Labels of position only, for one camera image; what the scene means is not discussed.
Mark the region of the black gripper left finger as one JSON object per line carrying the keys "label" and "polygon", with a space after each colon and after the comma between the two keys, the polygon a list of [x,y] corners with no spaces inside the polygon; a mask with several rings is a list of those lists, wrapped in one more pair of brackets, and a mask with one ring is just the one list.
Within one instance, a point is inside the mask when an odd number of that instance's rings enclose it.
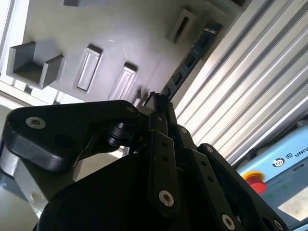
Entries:
{"label": "black gripper left finger", "polygon": [[4,126],[4,172],[41,217],[58,192],[123,157],[175,158],[160,96],[151,95],[147,114],[124,100],[13,110]]}

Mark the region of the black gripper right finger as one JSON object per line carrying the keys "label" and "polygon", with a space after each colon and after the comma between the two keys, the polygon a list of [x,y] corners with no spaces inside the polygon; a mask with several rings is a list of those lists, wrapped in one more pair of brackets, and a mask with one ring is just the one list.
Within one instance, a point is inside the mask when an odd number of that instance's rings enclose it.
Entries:
{"label": "black gripper right finger", "polygon": [[160,96],[168,132],[175,144],[176,166],[185,173],[185,197],[193,219],[211,231],[286,231],[286,224],[214,147],[196,147],[178,125],[170,99]]}

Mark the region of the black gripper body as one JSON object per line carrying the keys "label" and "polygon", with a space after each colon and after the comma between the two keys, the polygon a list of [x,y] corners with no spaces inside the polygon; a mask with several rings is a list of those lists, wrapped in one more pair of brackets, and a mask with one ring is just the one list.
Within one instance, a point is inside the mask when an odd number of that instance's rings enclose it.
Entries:
{"label": "black gripper body", "polygon": [[123,157],[58,192],[38,231],[216,231],[190,175],[169,154]]}

